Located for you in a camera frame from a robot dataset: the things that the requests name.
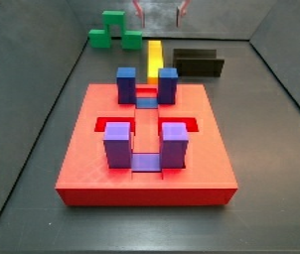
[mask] red platform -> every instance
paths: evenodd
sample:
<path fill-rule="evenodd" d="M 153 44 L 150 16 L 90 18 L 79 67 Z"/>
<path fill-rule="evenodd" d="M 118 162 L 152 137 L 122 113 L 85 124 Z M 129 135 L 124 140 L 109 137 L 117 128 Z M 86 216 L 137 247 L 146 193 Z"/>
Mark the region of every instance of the red platform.
<path fill-rule="evenodd" d="M 141 93 L 153 94 L 153 90 L 141 90 Z M 237 182 L 204 86 L 180 84 L 176 105 L 160 105 L 156 113 L 144 110 L 148 109 L 138 111 L 134 105 L 117 104 L 116 84 L 89 86 L 57 183 L 66 205 L 228 204 Z M 153 141 L 149 137 L 154 129 L 161 129 L 161 122 L 185 121 L 189 130 L 187 168 L 164 169 L 162 173 L 110 169 L 102 142 L 106 121 L 136 124 L 133 146 L 141 153 L 158 153 L 158 137 L 156 135 Z M 145 124 L 141 121 L 150 121 L 152 135 L 140 131 Z"/>

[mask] toy block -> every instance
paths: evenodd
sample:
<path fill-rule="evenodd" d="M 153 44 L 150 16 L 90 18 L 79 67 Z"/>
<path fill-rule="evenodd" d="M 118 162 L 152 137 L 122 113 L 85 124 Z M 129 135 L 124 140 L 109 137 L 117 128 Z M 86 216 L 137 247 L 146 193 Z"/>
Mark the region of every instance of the toy block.
<path fill-rule="evenodd" d="M 110 48 L 112 47 L 110 35 L 105 30 L 90 30 L 89 42 L 94 48 Z"/>
<path fill-rule="evenodd" d="M 221 76 L 225 59 L 217 58 L 217 50 L 175 49 L 173 55 L 180 76 Z"/>
<path fill-rule="evenodd" d="M 120 67 L 117 71 L 118 103 L 136 103 L 136 68 Z"/>
<path fill-rule="evenodd" d="M 157 173 L 160 168 L 160 154 L 133 154 L 133 172 Z"/>
<path fill-rule="evenodd" d="M 157 98 L 137 98 L 136 108 L 138 109 L 158 108 Z"/>
<path fill-rule="evenodd" d="M 160 153 L 158 111 L 157 109 L 136 109 L 136 135 L 133 153 Z"/>
<path fill-rule="evenodd" d="M 177 93 L 177 70 L 172 67 L 161 68 L 158 71 L 158 104 L 176 104 Z"/>
<path fill-rule="evenodd" d="M 94 206 L 228 204 L 237 190 L 237 182 L 204 85 L 179 85 L 177 103 L 160 105 L 158 110 L 134 110 L 134 105 L 118 105 L 117 97 L 116 84 L 89 86 L 57 183 L 57 191 L 65 204 Z M 133 115 L 137 119 L 136 128 L 141 126 L 141 130 L 149 123 L 157 126 L 157 121 L 153 123 L 149 118 L 157 119 L 158 115 L 162 118 L 197 119 L 200 132 L 189 133 L 184 170 L 162 169 L 162 173 L 148 174 L 133 173 L 132 169 L 109 169 L 102 142 L 105 133 L 93 132 L 93 126 L 97 117 L 102 116 L 101 110 L 109 113 L 110 109 L 117 111 L 118 117 Z M 152 132 L 145 130 L 141 133 L 136 130 L 138 143 L 145 140 L 145 144 L 138 145 L 138 149 L 144 151 L 153 146 L 149 144 L 153 129 L 157 133 L 157 127 L 152 127 Z"/>
<path fill-rule="evenodd" d="M 112 169 L 132 167 L 130 123 L 108 123 L 105 128 L 104 146 L 108 164 Z"/>
<path fill-rule="evenodd" d="M 162 42 L 148 43 L 148 83 L 158 84 L 158 68 L 164 67 Z"/>
<path fill-rule="evenodd" d="M 125 12 L 124 11 L 104 11 L 102 21 L 105 25 L 118 25 L 125 27 Z"/>
<path fill-rule="evenodd" d="M 161 136 L 161 168 L 184 169 L 189 135 L 185 123 L 164 123 Z"/>
<path fill-rule="evenodd" d="M 162 124 L 164 141 L 189 141 L 188 128 L 185 123 Z"/>
<path fill-rule="evenodd" d="M 141 50 L 142 45 L 142 31 L 126 31 L 122 35 L 122 49 Z"/>

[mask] gray wall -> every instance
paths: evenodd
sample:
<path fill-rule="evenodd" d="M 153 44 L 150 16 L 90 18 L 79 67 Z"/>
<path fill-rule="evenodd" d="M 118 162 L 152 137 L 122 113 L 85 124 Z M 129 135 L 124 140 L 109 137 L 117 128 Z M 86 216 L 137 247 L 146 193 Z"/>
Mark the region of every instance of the gray wall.
<path fill-rule="evenodd" d="M 132 0 L 69 0 L 85 29 L 101 29 L 101 13 L 125 10 L 128 29 L 141 30 Z M 176 27 L 177 6 L 183 0 L 141 0 L 145 11 L 145 37 L 250 40 L 276 0 L 193 0 L 183 27 Z"/>
<path fill-rule="evenodd" d="M 279 0 L 251 43 L 300 105 L 300 0 Z"/>
<path fill-rule="evenodd" d="M 0 210 L 85 42 L 67 0 L 0 0 Z"/>

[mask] purple block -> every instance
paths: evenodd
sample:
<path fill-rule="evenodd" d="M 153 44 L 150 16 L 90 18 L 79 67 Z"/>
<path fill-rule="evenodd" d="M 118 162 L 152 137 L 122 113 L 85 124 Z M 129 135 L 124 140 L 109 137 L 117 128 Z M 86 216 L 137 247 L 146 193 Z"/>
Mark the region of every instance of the purple block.
<path fill-rule="evenodd" d="M 161 169 L 184 169 L 189 143 L 185 123 L 164 123 L 161 135 Z"/>
<path fill-rule="evenodd" d="M 112 169 L 132 168 L 130 123 L 109 122 L 104 135 L 105 154 Z"/>
<path fill-rule="evenodd" d="M 133 154 L 133 172 L 161 172 L 160 154 Z"/>
<path fill-rule="evenodd" d="M 188 141 L 165 141 L 161 144 L 161 168 L 184 169 Z"/>
<path fill-rule="evenodd" d="M 162 123 L 164 140 L 189 140 L 188 127 L 185 123 Z"/>
<path fill-rule="evenodd" d="M 129 122 L 108 122 L 104 140 L 129 140 L 130 128 L 132 125 Z"/>

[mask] green block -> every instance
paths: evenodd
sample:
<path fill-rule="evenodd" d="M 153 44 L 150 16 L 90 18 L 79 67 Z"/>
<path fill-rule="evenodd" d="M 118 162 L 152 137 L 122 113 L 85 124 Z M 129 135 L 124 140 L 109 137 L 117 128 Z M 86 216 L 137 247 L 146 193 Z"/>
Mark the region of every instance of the green block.
<path fill-rule="evenodd" d="M 106 40 L 110 38 L 110 35 L 105 30 L 90 30 L 89 37 L 96 40 Z"/>
<path fill-rule="evenodd" d="M 141 50 L 142 46 L 142 31 L 126 31 L 122 36 L 122 48 L 125 50 Z"/>
<path fill-rule="evenodd" d="M 89 42 L 94 48 L 110 48 L 112 39 L 105 30 L 92 30 L 89 32 Z"/>
<path fill-rule="evenodd" d="M 102 22 L 105 25 L 120 25 L 125 27 L 125 12 L 122 11 L 105 11 L 102 13 Z"/>

